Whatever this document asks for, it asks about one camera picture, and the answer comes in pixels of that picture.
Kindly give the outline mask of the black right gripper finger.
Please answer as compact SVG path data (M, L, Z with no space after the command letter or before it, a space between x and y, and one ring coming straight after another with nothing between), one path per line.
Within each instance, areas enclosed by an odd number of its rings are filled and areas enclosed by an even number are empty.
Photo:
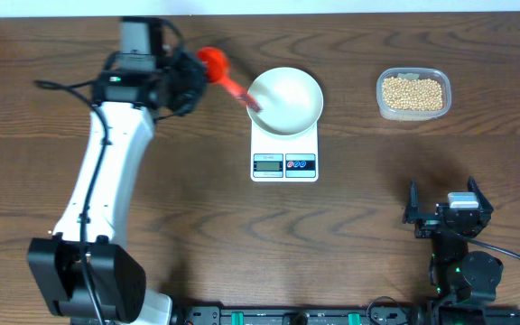
M418 190L416 181L411 181L409 199L404 208L403 223L414 224L420 217Z
M479 189L475 179L473 176L469 176L467 187L469 192L472 192L478 201L479 209L483 214L491 216L494 212L493 206L490 204L490 202L487 200L487 198L484 196L484 194Z

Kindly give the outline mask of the red plastic measuring scoop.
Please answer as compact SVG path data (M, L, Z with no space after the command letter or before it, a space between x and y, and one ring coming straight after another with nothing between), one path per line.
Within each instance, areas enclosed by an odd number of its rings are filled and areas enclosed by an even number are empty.
M215 47L203 47L197 51L196 55L206 67L209 83L220 85L230 96L253 112L261 112L262 108L256 100L230 78L230 61L222 50Z

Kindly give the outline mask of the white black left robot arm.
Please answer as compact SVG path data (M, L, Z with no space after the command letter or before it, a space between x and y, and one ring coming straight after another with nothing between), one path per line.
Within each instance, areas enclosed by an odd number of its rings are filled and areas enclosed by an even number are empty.
M146 287L125 250L127 217L145 149L166 107L189 114L207 67L193 54L115 52L91 96L87 150L68 207L48 238L31 241L27 261L51 314L74 324L167 324L172 299Z

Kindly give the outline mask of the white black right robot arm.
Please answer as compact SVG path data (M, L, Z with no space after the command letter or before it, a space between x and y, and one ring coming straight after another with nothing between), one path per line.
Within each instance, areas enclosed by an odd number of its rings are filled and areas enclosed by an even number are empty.
M414 225L414 236L432 241L429 266L437 296L411 317L413 324L484 324L485 305L497 297L504 266L483 251L469 251L468 243L491 220L494 208L473 178L468 189L451 192L433 213L420 211L417 185L411 182L403 222Z

